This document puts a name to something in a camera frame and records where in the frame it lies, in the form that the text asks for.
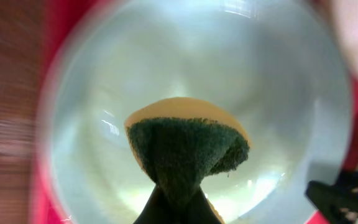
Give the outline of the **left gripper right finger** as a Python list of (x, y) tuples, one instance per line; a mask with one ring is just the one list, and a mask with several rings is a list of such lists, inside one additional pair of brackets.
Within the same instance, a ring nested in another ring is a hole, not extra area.
[(350, 223), (346, 213), (358, 214), (358, 171), (342, 171), (333, 185), (312, 180), (305, 195), (329, 223)]

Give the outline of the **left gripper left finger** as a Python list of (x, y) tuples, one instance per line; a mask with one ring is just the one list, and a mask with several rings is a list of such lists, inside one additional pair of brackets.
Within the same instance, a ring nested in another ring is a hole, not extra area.
[(183, 213), (169, 206), (163, 191), (155, 186), (134, 224), (221, 224), (203, 191), (199, 188)]

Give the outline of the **green yellow sponge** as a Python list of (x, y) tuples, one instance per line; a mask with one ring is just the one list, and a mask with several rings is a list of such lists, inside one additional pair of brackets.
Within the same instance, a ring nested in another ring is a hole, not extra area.
[(237, 119), (195, 98), (152, 103), (132, 113), (124, 127), (138, 165), (179, 212), (205, 177), (237, 169), (250, 150)]

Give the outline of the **light blue plate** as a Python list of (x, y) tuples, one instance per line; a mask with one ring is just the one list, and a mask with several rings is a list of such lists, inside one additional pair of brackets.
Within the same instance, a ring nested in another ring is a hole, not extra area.
[(117, 1), (73, 29), (45, 77), (37, 140), (59, 223), (132, 223), (154, 183), (124, 131), (164, 98), (208, 101), (251, 150), (201, 186), (226, 223), (306, 223), (307, 183), (333, 183), (352, 94), (326, 26), (304, 1)]

